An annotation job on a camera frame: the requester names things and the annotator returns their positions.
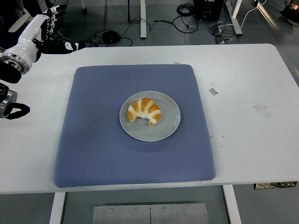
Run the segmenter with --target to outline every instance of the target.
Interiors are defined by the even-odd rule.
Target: white table
[[[202,182],[56,187],[53,168],[76,69],[161,63],[194,69],[212,136],[216,177]],[[269,44],[88,48],[42,55],[18,84],[6,85],[31,112],[17,120],[0,119],[1,194],[207,185],[225,185],[225,192],[231,193],[232,184],[299,180],[299,88]]]

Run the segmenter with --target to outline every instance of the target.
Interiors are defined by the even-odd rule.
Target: shoe
[[[298,10],[289,9],[286,7],[280,12],[282,16],[292,25],[297,26],[299,23],[299,12]]]

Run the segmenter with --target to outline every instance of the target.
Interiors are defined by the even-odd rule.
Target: table leg
[[[235,34],[237,36],[241,36],[243,34],[242,31],[241,31],[240,25],[238,23],[238,20],[236,18],[237,14],[238,14],[238,11],[239,11],[239,8],[240,8],[240,5],[241,5],[241,2],[242,2],[242,0],[236,0],[235,3],[234,3],[234,6],[232,6],[230,1],[227,1],[225,3],[226,8],[228,10],[230,20],[231,20],[232,24],[234,25],[233,27],[234,27],[234,30],[235,30]]]
[[[145,11],[145,0],[140,0],[140,39],[146,39],[146,11]]]
[[[237,201],[232,185],[223,185],[223,193],[228,209],[228,216],[231,224],[241,224],[241,218],[238,210]]]
[[[86,13],[87,12],[87,8],[85,8],[84,0],[81,0],[81,1],[82,1],[82,11],[83,11],[83,13]]]
[[[52,206],[50,224],[60,224],[64,208],[65,192],[56,192]]]

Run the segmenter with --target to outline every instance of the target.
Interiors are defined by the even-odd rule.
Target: tape
[[[211,94],[213,94],[214,96],[217,95],[217,91],[214,88],[209,89],[209,91],[211,92]]]
[[[268,111],[267,107],[260,103],[254,105],[253,108],[260,112],[260,114],[263,115],[266,119],[271,119],[274,117],[274,115]]]

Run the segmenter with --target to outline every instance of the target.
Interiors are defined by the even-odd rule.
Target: metal plate
[[[93,224],[150,224],[150,205],[95,206]]]
[[[151,224],[209,224],[206,204],[152,205]]]
[[[95,206],[93,224],[209,224],[205,203]]]

